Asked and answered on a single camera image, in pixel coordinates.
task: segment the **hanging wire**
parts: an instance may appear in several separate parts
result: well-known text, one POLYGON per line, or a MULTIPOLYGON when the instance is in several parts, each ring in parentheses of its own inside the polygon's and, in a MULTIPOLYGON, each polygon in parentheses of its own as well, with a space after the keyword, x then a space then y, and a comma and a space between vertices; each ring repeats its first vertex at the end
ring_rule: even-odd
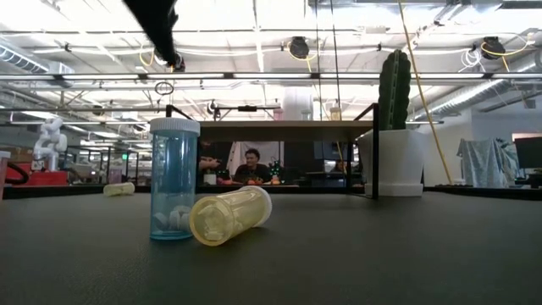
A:
MULTIPOLYGON (((339 108, 340 108, 340 85, 339 85, 339 57, 337 56, 337 37, 335 34, 335 17, 333 14, 333 0, 329 1, 329 4, 331 4, 331 25, 333 26, 333 44, 335 48, 335 73, 337 76, 337 100, 339 101, 339 108)), ((340 108, 340 117, 342 118, 342 108, 340 108)))

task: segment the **man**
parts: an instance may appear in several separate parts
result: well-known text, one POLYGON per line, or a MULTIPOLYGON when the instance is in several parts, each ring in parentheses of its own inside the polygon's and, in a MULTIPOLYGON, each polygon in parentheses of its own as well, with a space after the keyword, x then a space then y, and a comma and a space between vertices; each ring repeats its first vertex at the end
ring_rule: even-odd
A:
POLYGON ((271 181, 271 174, 267 166, 258 164, 260 161, 260 152, 251 148, 245 152, 246 164, 241 165, 235 172, 234 180, 246 183, 249 180, 262 180, 262 182, 271 181))

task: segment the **ceiling light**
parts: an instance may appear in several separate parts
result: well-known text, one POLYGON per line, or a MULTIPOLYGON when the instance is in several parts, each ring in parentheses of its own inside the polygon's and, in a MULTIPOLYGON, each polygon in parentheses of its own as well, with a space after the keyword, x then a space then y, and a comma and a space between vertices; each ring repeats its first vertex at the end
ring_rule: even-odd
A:
POLYGON ((147 78, 152 80, 200 80, 200 79, 221 79, 224 78, 222 73, 168 73, 168 74, 151 74, 147 78))
POLYGON ((52 75, 0 75, 0 80, 54 80, 52 75))
POLYGON ((65 80, 137 80, 138 75, 63 75, 65 80))
POLYGON ((100 122, 64 122, 64 125, 100 125, 100 122))
POLYGON ((152 144, 136 144, 136 146, 141 148, 152 148, 152 144))
POLYGON ((434 79, 481 79, 484 77, 482 73, 421 73, 420 79, 422 80, 434 80, 434 79))
POLYGON ((310 73, 235 73, 235 79, 308 79, 310 73))
POLYGON ((41 111, 23 111, 22 114, 26 114, 26 115, 41 118, 41 119, 56 119, 58 117, 56 114, 51 114, 49 112, 41 112, 41 111))
POLYGON ((115 134, 113 132, 93 131, 93 133, 96 136, 103 136, 103 137, 108 137, 108 138, 118 138, 118 137, 120 137, 119 135, 117 135, 117 134, 115 134))
POLYGON ((70 126, 70 125, 67 125, 66 127, 70 128, 71 130, 75 130, 75 131, 79 131, 79 132, 88 132, 87 130, 84 130, 80 127, 77 127, 77 126, 70 126))
POLYGON ((497 73, 493 74, 496 79, 539 79, 542 78, 540 73, 497 73))
POLYGON ((106 125, 138 125, 138 124, 148 124, 147 121, 108 121, 105 122, 106 125))
POLYGON ((378 73, 322 73, 322 78, 345 78, 345 79, 364 79, 364 80, 377 80, 380 77, 378 73))
POLYGON ((145 68, 143 68, 143 67, 141 67, 141 66, 136 66, 135 68, 136 68, 136 69, 140 69, 140 70, 142 70, 142 71, 145 72, 145 73, 149 73, 149 71, 148 71, 147 69, 145 69, 145 68))
POLYGON ((124 143, 148 143, 151 140, 123 140, 124 143))

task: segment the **potted cactus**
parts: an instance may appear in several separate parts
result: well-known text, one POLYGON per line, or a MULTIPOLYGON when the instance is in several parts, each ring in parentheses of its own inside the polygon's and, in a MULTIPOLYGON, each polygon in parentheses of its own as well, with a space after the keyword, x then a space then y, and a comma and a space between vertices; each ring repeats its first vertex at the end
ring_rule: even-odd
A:
MULTIPOLYGON (((425 136, 407 130, 411 64, 408 56, 395 50, 384 61, 379 86, 379 194, 380 196, 419 197, 423 185, 425 136)), ((373 190, 373 132, 358 140, 367 184, 373 190)))

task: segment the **yellow rope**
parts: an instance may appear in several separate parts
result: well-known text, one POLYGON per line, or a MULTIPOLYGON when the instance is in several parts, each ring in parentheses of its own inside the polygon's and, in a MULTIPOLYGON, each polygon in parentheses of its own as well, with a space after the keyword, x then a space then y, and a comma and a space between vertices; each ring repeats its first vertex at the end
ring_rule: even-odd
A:
POLYGON ((399 11, 401 12, 401 21, 403 23, 403 29, 405 30, 406 44, 408 45, 408 52, 410 53, 410 58, 412 60, 412 67, 414 68, 414 75, 416 76, 416 83, 418 84, 418 90, 420 92, 420 97, 422 98, 423 108, 425 109, 425 113, 427 114, 429 125, 431 126, 431 130, 433 131, 434 142, 437 144, 437 149, 439 150, 440 159, 442 160, 442 165, 444 166, 444 171, 446 172, 446 178, 448 178, 448 183, 451 185, 452 181, 451 181, 450 171, 448 170, 448 164, 446 164, 444 154, 442 153, 442 149, 440 149, 439 137, 437 137, 437 132, 434 129, 433 119, 431 118, 431 113, 429 112, 429 108, 427 107, 427 103, 425 101, 425 96, 423 95, 422 85, 420 84, 420 77, 418 74, 418 69, 416 68, 416 59, 414 58, 412 46, 410 45, 410 36, 408 35, 407 24, 405 22, 405 15, 403 14, 403 5, 402 5, 401 0, 397 0, 397 3, 399 4, 399 11))

